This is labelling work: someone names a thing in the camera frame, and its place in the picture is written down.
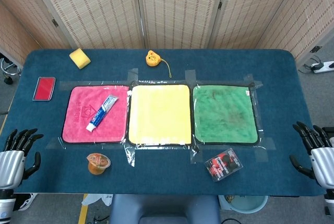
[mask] wall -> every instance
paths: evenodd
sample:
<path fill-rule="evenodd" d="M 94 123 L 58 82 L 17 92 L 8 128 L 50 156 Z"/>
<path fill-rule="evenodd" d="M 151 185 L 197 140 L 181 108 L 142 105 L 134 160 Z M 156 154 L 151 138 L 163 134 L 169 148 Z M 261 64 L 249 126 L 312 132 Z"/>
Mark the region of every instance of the wall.
<path fill-rule="evenodd" d="M 47 1 L 78 47 L 143 47 L 135 0 Z"/>
<path fill-rule="evenodd" d="M 68 48 L 41 0 L 2 0 L 43 48 Z"/>
<path fill-rule="evenodd" d="M 222 0 L 212 48 L 255 48 L 283 0 Z"/>
<path fill-rule="evenodd" d="M 140 0 L 149 48 L 205 48 L 219 0 Z"/>
<path fill-rule="evenodd" d="M 334 0 L 284 0 L 258 48 L 285 49 L 298 59 L 334 27 Z"/>
<path fill-rule="evenodd" d="M 0 52 L 22 66 L 27 55 L 40 47 L 2 3 L 0 18 Z"/>

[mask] power strip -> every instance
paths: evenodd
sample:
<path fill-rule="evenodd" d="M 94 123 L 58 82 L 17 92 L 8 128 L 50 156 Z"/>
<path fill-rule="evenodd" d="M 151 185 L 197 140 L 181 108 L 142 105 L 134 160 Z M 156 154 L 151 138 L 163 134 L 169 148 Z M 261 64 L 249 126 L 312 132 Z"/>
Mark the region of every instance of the power strip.
<path fill-rule="evenodd" d="M 324 66 L 322 68 L 320 68 L 319 70 L 314 70 L 313 73 L 315 74 L 319 74 L 319 73 L 325 73 L 325 72 L 330 72 L 330 71 L 334 71 L 334 68 L 330 68 L 329 65 L 333 64 L 334 61 L 327 61 L 324 62 Z"/>

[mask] stool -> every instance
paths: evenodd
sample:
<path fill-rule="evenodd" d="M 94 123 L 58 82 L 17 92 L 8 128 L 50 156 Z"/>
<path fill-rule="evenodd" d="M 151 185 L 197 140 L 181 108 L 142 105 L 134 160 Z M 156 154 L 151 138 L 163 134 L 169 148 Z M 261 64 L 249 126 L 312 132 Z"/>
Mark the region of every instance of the stool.
<path fill-rule="evenodd" d="M 112 224 L 220 224 L 218 197 L 213 195 L 133 195 L 113 197 Z"/>
<path fill-rule="evenodd" d="M 13 83 L 11 76 L 21 75 L 21 69 L 2 54 L 0 54 L 0 59 L 1 58 L 3 59 L 1 60 L 0 69 L 5 77 L 4 83 L 11 85 Z M 11 67 L 14 67 L 17 69 L 15 73 L 10 73 L 8 71 Z"/>

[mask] table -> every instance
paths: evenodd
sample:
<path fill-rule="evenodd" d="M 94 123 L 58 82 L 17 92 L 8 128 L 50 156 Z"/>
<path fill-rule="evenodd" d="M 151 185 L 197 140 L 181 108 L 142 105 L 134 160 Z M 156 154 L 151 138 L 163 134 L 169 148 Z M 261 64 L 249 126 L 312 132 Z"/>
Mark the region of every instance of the table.
<path fill-rule="evenodd" d="M 313 196 L 324 193 L 315 181 L 295 171 L 289 154 L 310 166 L 302 141 L 292 128 L 296 121 L 311 125 L 292 55 L 284 50 L 156 50 L 168 61 L 173 79 L 184 80 L 186 70 L 195 70 L 197 80 L 236 81 L 252 74 L 263 86 L 257 89 L 261 121 L 271 148 L 255 151 L 232 146 L 244 168 L 214 183 L 202 163 L 191 164 L 189 150 L 137 150 L 135 167 L 119 144 L 53 145 L 61 136 L 71 81 L 127 80 L 127 72 L 138 69 L 139 80 L 169 80 L 164 63 L 148 67 L 147 50 L 84 50 L 91 63 L 79 70 L 70 60 L 72 50 L 37 50 L 29 54 L 11 106 L 0 144 L 13 128 L 37 127 L 44 137 L 30 151 L 42 157 L 40 170 L 24 181 L 17 192 L 115 193 L 115 194 L 212 194 Z M 56 77 L 49 102 L 32 101 L 39 76 Z M 221 150 L 204 150 L 207 160 Z M 112 168 L 91 175 L 86 156 L 101 152 Z"/>

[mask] robotic hand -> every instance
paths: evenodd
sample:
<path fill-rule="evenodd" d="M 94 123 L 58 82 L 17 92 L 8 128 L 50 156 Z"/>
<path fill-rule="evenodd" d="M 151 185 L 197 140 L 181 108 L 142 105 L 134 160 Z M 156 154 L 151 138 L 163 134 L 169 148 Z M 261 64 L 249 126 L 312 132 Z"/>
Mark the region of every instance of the robotic hand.
<path fill-rule="evenodd" d="M 15 129 L 8 136 L 5 147 L 0 152 L 0 223 L 9 223 L 15 203 L 14 189 L 22 180 L 26 180 L 35 173 L 41 164 L 41 155 L 35 153 L 35 161 L 32 167 L 25 169 L 26 156 L 32 144 L 42 134 L 32 135 L 37 129 L 23 130 L 18 133 Z"/>
<path fill-rule="evenodd" d="M 325 201 L 331 215 L 334 216 L 334 148 L 327 134 L 318 126 L 309 129 L 302 122 L 293 128 L 299 133 L 312 163 L 312 169 L 302 167 L 297 159 L 290 155 L 292 165 L 298 172 L 315 179 L 326 189 Z"/>

